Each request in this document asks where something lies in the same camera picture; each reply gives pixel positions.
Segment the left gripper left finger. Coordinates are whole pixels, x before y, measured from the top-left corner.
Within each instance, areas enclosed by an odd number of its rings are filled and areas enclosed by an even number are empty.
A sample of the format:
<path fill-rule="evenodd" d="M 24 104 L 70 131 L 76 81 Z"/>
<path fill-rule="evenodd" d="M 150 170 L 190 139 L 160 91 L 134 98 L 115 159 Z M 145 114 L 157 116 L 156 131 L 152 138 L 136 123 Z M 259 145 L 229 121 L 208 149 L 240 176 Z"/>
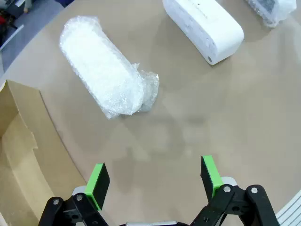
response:
<path fill-rule="evenodd" d="M 40 226 L 108 225 L 99 213 L 109 188 L 110 178 L 104 163 L 95 165 L 83 192 L 77 192 L 67 200 L 51 197 L 43 210 Z"/>

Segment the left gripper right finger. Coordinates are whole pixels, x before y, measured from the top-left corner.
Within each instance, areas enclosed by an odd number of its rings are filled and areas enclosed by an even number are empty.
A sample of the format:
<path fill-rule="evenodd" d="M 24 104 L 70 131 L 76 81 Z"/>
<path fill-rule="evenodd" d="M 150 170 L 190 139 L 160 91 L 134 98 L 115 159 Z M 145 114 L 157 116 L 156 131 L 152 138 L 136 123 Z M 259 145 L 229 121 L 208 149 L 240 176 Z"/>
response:
<path fill-rule="evenodd" d="M 261 185 L 245 190 L 222 181 L 212 156 L 201 157 L 200 176 L 208 204 L 192 221 L 192 226 L 220 226 L 228 215 L 236 215 L 245 226 L 278 226 L 272 205 Z"/>

